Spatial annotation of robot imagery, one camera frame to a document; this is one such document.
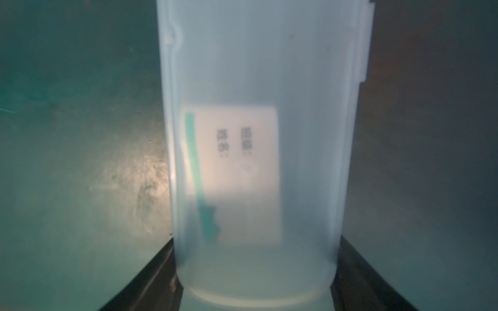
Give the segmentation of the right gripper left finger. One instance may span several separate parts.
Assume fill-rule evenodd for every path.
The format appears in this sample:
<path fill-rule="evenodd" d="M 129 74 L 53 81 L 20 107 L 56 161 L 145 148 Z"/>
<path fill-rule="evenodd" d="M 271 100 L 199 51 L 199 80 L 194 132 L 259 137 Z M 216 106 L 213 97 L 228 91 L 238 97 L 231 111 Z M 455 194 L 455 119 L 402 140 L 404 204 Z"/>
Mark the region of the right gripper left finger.
<path fill-rule="evenodd" d="M 178 311 L 183 295 L 176 273 L 175 245 L 169 241 L 101 310 Z"/>

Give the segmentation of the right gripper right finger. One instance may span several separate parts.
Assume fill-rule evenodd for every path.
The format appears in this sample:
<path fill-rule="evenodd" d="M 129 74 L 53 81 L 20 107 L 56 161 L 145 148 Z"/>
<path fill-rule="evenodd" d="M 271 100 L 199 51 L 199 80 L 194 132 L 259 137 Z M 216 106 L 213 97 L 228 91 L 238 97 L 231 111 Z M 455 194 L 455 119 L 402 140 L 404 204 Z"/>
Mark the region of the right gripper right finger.
<path fill-rule="evenodd" d="M 335 310 L 417 311 L 344 237 L 330 290 Z"/>

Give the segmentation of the blue pencil case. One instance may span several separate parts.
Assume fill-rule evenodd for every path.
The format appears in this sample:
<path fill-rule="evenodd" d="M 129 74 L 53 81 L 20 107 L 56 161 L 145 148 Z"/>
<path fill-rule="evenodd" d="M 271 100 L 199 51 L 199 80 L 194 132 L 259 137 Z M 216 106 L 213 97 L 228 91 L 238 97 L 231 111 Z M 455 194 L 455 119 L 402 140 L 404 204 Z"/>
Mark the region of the blue pencil case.
<path fill-rule="evenodd" d="M 158 1 L 176 273 L 285 310 L 337 273 L 373 1 Z"/>

